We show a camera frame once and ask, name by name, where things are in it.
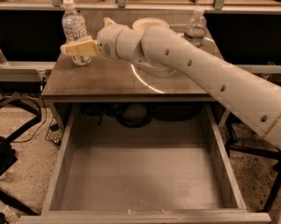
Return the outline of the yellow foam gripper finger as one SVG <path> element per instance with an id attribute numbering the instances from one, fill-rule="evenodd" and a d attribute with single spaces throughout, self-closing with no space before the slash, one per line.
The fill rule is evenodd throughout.
<path id="1" fill-rule="evenodd" d="M 105 18 L 104 18 L 104 27 L 113 25 L 113 24 L 115 24 L 115 23 L 116 23 L 115 21 L 111 20 L 111 19 L 108 18 L 108 17 L 105 17 Z"/>
<path id="2" fill-rule="evenodd" d="M 96 56 L 100 50 L 96 40 L 90 35 L 76 41 L 67 42 L 60 47 L 61 52 L 68 56 Z"/>

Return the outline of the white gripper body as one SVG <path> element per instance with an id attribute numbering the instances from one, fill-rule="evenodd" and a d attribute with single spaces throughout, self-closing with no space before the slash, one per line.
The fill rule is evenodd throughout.
<path id="1" fill-rule="evenodd" d="M 119 60 L 120 56 L 117 51 L 117 42 L 119 35 L 125 31 L 129 30 L 127 25 L 122 25 L 114 23 L 105 26 L 97 34 L 97 42 L 101 53 L 110 59 Z"/>

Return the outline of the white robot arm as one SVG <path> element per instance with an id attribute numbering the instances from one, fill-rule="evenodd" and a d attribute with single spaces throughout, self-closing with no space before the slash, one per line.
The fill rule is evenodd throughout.
<path id="1" fill-rule="evenodd" d="M 281 87 L 192 45 L 157 21 L 132 27 L 109 18 L 97 38 L 61 45 L 70 56 L 125 60 L 164 77 L 175 69 L 192 79 L 264 140 L 281 149 Z"/>

